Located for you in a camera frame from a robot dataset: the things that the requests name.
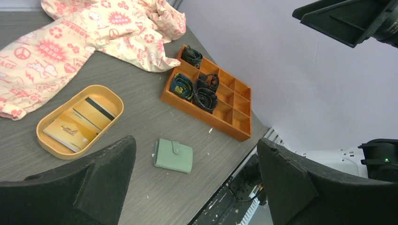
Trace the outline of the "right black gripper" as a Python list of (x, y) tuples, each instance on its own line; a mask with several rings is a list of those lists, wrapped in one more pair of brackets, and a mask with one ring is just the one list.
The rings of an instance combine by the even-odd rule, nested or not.
[(369, 38), (398, 47), (397, 0), (319, 0), (292, 16), (352, 48)]

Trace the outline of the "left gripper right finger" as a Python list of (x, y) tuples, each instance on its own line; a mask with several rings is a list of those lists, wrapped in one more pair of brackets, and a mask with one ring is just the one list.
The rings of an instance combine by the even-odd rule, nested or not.
[(257, 153), (275, 225), (395, 225), (398, 222), (398, 181), (341, 172), (265, 138), (259, 139)]

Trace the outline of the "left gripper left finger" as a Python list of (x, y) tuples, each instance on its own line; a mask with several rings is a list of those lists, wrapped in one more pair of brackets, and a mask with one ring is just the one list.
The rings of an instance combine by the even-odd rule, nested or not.
[(1, 182), (1, 224), (118, 224), (136, 150), (136, 140), (129, 135), (97, 152), (22, 181)]

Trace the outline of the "yellow oval tray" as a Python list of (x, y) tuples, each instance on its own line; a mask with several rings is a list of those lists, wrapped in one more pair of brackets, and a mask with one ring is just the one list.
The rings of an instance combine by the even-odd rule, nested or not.
[[(91, 97), (103, 107), (107, 108), (112, 114), (115, 115), (115, 119), (106, 126), (103, 130), (100, 130), (98, 135), (89, 143), (89, 145), (79, 152), (74, 152), (71, 149), (65, 147), (49, 135), (43, 132), (43, 129), (49, 125), (55, 118), (57, 118), (64, 111), (72, 111), (73, 106), (84, 100), (86, 97)], [(37, 125), (36, 133), (39, 144), (48, 152), (60, 159), (71, 160), (83, 155), (99, 138), (119, 119), (122, 112), (124, 111), (124, 103), (122, 99), (116, 95), (109, 88), (102, 85), (91, 85), (80, 91), (69, 101), (49, 113), (45, 116)]]

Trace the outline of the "green card holder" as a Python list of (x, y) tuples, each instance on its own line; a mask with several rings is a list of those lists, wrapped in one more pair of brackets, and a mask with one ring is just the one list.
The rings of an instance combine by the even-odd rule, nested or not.
[(181, 173), (190, 173), (193, 164), (193, 149), (176, 141), (159, 139), (155, 143), (153, 165)]

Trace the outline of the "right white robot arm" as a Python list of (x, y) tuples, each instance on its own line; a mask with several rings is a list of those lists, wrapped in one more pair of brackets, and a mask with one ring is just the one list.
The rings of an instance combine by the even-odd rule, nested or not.
[[(318, 0), (295, 9), (292, 16), (351, 48), (369, 38), (398, 46), (398, 2), (396, 0)], [(374, 180), (398, 180), (398, 141), (374, 139), (358, 146), (363, 158), (358, 175)]]

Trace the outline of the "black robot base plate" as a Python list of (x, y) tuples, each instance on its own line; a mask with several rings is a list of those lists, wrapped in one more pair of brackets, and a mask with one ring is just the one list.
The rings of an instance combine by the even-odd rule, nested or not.
[(259, 159), (254, 154), (236, 175), (223, 183), (189, 224), (247, 225), (264, 202)]

